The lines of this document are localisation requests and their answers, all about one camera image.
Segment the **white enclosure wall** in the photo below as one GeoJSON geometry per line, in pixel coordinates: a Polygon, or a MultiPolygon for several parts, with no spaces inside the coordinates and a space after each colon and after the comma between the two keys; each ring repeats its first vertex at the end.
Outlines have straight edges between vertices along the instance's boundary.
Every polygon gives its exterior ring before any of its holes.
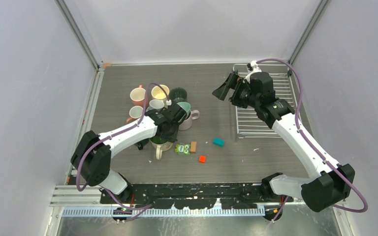
{"type": "Polygon", "coordinates": [[[289,59],[319,0],[65,0],[105,63],[289,59]]]}
{"type": "MultiPolygon", "coordinates": [[[[378,235],[378,0],[331,1],[295,66],[316,138],[354,167],[369,202],[349,214],[355,235],[378,235]]],[[[354,193],[347,201],[363,205],[354,193]]]]}
{"type": "Polygon", "coordinates": [[[0,0],[0,236],[44,233],[94,75],[53,0],[0,0]]]}

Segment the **gray table surface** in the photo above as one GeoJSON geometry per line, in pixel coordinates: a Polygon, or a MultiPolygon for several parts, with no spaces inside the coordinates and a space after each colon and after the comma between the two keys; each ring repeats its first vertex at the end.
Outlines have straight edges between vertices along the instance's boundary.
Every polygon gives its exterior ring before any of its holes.
{"type": "MultiPolygon", "coordinates": [[[[129,93],[150,82],[188,92],[193,110],[200,111],[187,131],[178,133],[179,143],[197,142],[196,154],[180,156],[169,150],[156,160],[149,144],[139,151],[126,148],[111,160],[111,168],[131,183],[258,182],[275,172],[307,177],[299,159],[281,138],[237,139],[235,108],[212,96],[232,64],[181,64],[107,67],[92,122],[95,133],[125,125],[133,106],[129,93]],[[214,137],[225,140],[224,147],[212,144],[214,137]],[[205,155],[206,162],[198,162],[205,155]]],[[[286,73],[281,66],[262,66],[269,73],[286,73]]],[[[302,114],[307,125],[306,116],[302,114]]]]}

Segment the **wooden block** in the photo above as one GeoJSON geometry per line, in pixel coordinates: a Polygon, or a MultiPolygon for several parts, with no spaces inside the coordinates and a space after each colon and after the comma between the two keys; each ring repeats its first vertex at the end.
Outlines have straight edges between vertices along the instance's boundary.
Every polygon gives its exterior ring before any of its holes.
{"type": "Polygon", "coordinates": [[[191,142],[190,143],[190,152],[191,153],[196,153],[196,142],[191,142]]]}
{"type": "Polygon", "coordinates": [[[112,66],[112,64],[111,64],[111,63],[105,63],[105,64],[102,65],[102,68],[105,69],[105,68],[107,68],[108,66],[112,66]]]}

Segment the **metal cooling rack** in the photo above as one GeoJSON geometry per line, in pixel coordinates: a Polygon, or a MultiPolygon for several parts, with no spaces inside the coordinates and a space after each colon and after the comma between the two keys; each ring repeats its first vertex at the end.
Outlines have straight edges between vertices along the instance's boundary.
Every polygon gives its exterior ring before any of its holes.
{"type": "MultiPolygon", "coordinates": [[[[244,64],[234,64],[233,70],[238,70],[238,75],[245,77],[248,75],[248,70],[244,64]]],[[[293,90],[292,80],[286,73],[269,73],[273,79],[273,86],[276,91],[276,97],[285,99],[294,109],[296,109],[296,98],[293,90]]],[[[243,138],[280,138],[273,130],[267,127],[266,123],[257,118],[253,108],[238,108],[235,109],[235,116],[237,122],[237,137],[243,138]]]]}

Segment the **orange block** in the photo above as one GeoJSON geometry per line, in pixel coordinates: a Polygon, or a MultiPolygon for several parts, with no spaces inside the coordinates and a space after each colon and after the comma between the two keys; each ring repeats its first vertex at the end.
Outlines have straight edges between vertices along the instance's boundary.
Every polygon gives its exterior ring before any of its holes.
{"type": "Polygon", "coordinates": [[[206,161],[206,156],[200,156],[199,157],[199,162],[200,163],[205,163],[205,161],[206,161]]]}

